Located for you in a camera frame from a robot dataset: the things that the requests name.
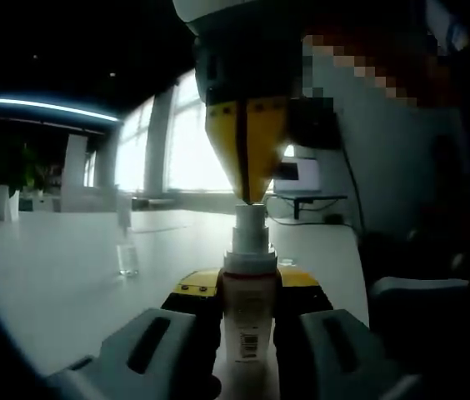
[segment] pixelated area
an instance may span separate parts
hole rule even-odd
[[[388,37],[360,32],[327,32],[307,35],[303,42],[311,45],[314,55],[333,57],[337,68],[351,68],[353,75],[366,78],[387,98],[411,107],[437,107],[457,102],[450,85],[448,70],[438,64],[436,56],[413,57],[395,51],[397,44]],[[306,57],[302,63],[309,64]],[[312,90],[322,97],[322,89]]]

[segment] window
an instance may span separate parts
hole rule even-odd
[[[83,175],[83,186],[94,187],[94,165],[96,164],[96,152],[91,154],[85,162],[85,173]]]
[[[194,71],[174,88],[168,125],[165,189],[189,192],[231,192],[232,186],[205,132],[205,104]],[[293,155],[288,146],[285,155]]]
[[[133,111],[122,125],[118,137],[115,184],[127,192],[144,190],[146,143],[152,116],[153,97]]]

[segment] table surface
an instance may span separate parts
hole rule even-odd
[[[0,319],[42,375],[98,355],[104,338],[160,307],[188,273],[220,268],[235,221],[184,210],[133,212],[140,273],[125,278],[118,275],[114,213],[20,214],[18,222],[0,222]],[[278,259],[292,259],[318,280],[335,308],[368,325],[353,231],[268,225]],[[222,349],[217,355],[225,357]]]

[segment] ceiling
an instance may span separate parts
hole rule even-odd
[[[0,97],[123,117],[193,67],[171,0],[0,3]]]

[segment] ceiling light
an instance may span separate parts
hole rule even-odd
[[[12,99],[9,99],[9,98],[0,98],[0,103],[1,104],[15,104],[15,105],[18,105],[18,106],[51,108],[52,110],[66,111],[67,113],[82,114],[82,115],[87,115],[89,117],[107,119],[108,121],[118,121],[118,118],[110,117],[108,115],[98,114],[96,112],[78,110],[76,108],[56,106],[56,105],[53,105],[53,104],[46,104],[46,103],[43,103],[43,102],[25,102],[23,100],[12,100]]]

